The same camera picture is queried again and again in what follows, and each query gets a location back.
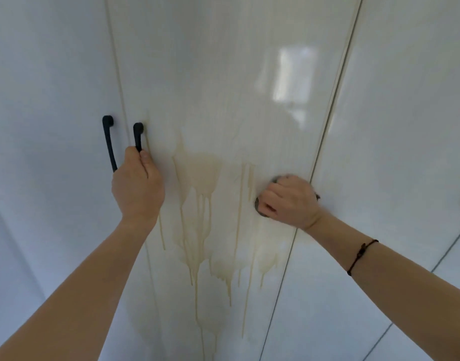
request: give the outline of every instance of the black string bracelet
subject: black string bracelet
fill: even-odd
[[[360,260],[362,258],[362,256],[364,255],[365,251],[367,250],[367,248],[369,248],[372,244],[374,244],[375,242],[378,242],[376,239],[373,239],[369,244],[362,244],[362,247],[360,247],[360,250],[358,251],[357,253],[357,258],[355,259],[355,261],[353,261],[353,264],[350,266],[350,269],[347,271],[347,274],[349,276],[352,275],[352,269],[353,269],[353,266],[355,266],[355,264],[357,263],[358,260]]]

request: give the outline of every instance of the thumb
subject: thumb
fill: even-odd
[[[149,155],[147,151],[141,150],[140,157],[141,157],[141,163],[143,163],[146,173],[148,174],[153,169],[155,164],[153,163],[153,160],[151,159],[151,156]]]

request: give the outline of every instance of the cabinet handle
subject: cabinet handle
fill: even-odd
[[[133,135],[135,136],[135,147],[137,147],[138,152],[141,152],[141,135],[145,127],[143,123],[135,123],[133,125]]]
[[[105,115],[102,121],[103,121],[103,130],[105,132],[106,146],[108,147],[108,154],[110,155],[111,167],[114,172],[118,170],[118,167],[116,166],[116,161],[114,160],[113,146],[111,144],[111,135],[110,135],[110,127],[112,127],[114,124],[113,116]]]

